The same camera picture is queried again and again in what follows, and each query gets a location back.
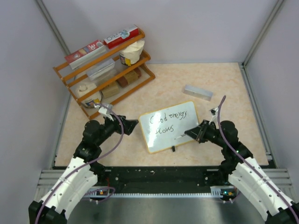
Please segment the orange wooden shelf rack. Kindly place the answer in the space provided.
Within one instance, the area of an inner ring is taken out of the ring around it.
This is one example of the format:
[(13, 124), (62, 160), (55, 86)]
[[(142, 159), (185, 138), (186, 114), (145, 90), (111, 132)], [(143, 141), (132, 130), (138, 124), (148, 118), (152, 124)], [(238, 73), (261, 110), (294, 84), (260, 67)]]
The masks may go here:
[(96, 40), (65, 57), (54, 67), (88, 119), (96, 103), (115, 105), (155, 78), (146, 66), (150, 55), (143, 49), (145, 33), (126, 29), (124, 35)]

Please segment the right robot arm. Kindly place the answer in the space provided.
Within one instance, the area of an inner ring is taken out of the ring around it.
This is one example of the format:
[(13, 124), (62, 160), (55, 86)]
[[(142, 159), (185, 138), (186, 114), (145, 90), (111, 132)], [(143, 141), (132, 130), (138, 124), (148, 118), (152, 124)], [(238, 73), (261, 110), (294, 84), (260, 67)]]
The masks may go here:
[(217, 180), (236, 187), (259, 212), (267, 224), (297, 224), (299, 204), (277, 187), (249, 149), (239, 141), (238, 130), (232, 121), (220, 126), (204, 120), (186, 130), (187, 136), (198, 143), (211, 142), (221, 147), (224, 160), (218, 166)]

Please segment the aluminium frame rail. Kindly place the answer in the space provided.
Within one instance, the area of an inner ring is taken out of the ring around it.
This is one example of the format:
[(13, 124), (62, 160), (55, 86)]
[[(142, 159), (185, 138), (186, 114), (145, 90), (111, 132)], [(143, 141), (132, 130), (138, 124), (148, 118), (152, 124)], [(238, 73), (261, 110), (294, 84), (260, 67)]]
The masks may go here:
[(40, 188), (51, 187), (58, 181), (63, 173), (64, 170), (42, 170), (37, 186)]

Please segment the brown sponge block right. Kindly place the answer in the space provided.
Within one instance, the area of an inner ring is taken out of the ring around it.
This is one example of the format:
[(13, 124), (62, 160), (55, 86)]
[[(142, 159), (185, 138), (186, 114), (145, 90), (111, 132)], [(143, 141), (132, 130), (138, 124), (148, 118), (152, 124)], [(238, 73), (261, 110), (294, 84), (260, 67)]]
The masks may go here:
[(134, 70), (130, 71), (129, 73), (125, 74), (124, 76), (117, 79), (117, 83), (122, 87), (126, 87), (136, 80), (138, 80), (142, 76), (141, 71), (139, 68), (135, 68)]

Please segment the clear plastic box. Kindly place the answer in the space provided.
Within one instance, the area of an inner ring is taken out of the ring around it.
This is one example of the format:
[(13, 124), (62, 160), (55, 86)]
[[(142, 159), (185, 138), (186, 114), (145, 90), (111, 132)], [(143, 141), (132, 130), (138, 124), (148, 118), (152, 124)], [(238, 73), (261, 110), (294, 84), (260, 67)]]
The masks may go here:
[(86, 74), (90, 81), (95, 84), (100, 84), (114, 77), (117, 72), (118, 70), (115, 68), (115, 61), (113, 59), (108, 59), (88, 70)]

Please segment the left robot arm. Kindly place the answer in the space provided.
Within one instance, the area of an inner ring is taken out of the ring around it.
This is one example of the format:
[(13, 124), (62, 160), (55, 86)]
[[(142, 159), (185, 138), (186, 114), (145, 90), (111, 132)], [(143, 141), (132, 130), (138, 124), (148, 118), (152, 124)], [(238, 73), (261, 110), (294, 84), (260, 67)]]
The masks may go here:
[(83, 138), (54, 186), (39, 201), (28, 208), (31, 224), (65, 224), (87, 191), (105, 182), (106, 174), (97, 162), (101, 157), (101, 144), (111, 135), (130, 135), (139, 123), (136, 119), (112, 115), (104, 124), (90, 120), (85, 124)]

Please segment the red foil wrap box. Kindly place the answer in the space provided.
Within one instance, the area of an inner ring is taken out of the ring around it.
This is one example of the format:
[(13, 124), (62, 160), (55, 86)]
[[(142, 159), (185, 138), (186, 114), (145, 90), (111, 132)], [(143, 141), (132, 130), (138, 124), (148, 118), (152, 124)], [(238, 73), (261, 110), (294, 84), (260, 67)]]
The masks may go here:
[(96, 40), (85, 47), (65, 56), (64, 58), (71, 69), (74, 70), (95, 56), (99, 56), (106, 51), (107, 49), (104, 43), (100, 40)]

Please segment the grey whiteboard eraser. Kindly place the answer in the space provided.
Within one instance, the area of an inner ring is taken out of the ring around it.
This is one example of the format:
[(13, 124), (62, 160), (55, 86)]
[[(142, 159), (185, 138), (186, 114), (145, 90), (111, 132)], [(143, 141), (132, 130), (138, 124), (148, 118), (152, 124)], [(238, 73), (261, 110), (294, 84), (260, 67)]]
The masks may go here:
[(206, 101), (211, 101), (213, 96), (211, 91), (191, 85), (185, 85), (183, 93)]

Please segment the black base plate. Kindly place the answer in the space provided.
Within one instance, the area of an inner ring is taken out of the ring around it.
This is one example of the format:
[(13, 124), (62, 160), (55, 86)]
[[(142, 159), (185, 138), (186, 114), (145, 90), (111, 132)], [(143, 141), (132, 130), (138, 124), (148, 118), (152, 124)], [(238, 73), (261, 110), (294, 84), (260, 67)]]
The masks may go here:
[(116, 193), (208, 193), (211, 186), (229, 186), (228, 174), (216, 166), (108, 167), (98, 173), (97, 186)]

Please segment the white whiteboard yellow frame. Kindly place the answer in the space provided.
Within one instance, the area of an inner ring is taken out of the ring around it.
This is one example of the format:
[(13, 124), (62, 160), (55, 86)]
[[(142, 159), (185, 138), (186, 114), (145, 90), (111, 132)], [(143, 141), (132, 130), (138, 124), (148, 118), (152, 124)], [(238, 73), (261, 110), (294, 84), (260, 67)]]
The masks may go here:
[(147, 150), (154, 154), (192, 141), (187, 135), (177, 140), (175, 138), (196, 127), (199, 121), (194, 102), (187, 101), (145, 113), (139, 117), (139, 123)]

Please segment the tan sponge block left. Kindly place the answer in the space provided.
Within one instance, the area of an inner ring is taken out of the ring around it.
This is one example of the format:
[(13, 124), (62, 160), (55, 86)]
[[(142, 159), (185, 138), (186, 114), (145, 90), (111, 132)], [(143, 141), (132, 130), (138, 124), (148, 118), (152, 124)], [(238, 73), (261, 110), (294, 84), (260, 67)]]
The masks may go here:
[(112, 82), (105, 88), (101, 90), (103, 98), (109, 98), (111, 96), (114, 96), (120, 92), (119, 86), (117, 82)]

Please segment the red white long box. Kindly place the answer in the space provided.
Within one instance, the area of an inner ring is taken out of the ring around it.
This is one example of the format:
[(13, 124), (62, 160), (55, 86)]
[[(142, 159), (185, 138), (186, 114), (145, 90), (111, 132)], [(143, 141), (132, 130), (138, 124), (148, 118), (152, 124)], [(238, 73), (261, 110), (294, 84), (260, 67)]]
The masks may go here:
[(103, 40), (103, 43), (109, 49), (112, 49), (137, 35), (139, 35), (139, 28), (136, 25), (132, 25), (108, 36)]

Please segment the white bag upper container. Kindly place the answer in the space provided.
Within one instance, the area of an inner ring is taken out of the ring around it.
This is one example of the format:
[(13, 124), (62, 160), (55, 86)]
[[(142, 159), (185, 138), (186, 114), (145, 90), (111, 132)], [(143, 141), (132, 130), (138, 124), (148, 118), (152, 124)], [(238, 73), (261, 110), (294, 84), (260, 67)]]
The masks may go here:
[(119, 51), (120, 61), (123, 65), (131, 66), (137, 63), (145, 45), (144, 40), (136, 41)]

